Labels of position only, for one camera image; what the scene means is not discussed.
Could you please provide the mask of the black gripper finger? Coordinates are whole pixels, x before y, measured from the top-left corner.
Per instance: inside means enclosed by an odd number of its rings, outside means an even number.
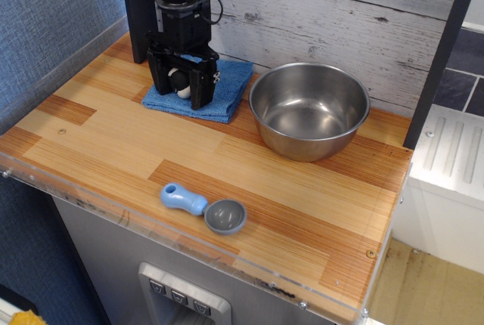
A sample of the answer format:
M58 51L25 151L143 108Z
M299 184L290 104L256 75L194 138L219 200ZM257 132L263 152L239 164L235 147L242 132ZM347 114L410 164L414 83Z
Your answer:
M220 80L220 71L216 60L202 60L189 70L191 108L199 110L213 100L216 83Z
M166 59L166 55L149 48L147 50L147 60L154 87L158 93L161 95L172 93L173 87L169 78L169 71L173 66Z

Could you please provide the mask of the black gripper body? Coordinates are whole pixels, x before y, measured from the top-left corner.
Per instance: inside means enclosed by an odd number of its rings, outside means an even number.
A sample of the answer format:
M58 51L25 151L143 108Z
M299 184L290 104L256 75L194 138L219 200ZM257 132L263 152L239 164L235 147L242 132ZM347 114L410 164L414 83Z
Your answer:
M215 73L219 55L211 49L212 20L210 0L185 2L156 1L161 27L148 31L147 59L150 71L167 73L172 68L183 72Z

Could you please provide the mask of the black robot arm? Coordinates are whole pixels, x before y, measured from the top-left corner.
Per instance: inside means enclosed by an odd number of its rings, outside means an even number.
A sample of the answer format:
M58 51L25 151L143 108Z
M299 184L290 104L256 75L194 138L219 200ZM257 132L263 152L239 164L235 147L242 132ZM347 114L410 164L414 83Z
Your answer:
M210 0L125 0L132 54L148 62L159 94L189 98L194 110L213 99L220 72L211 49Z

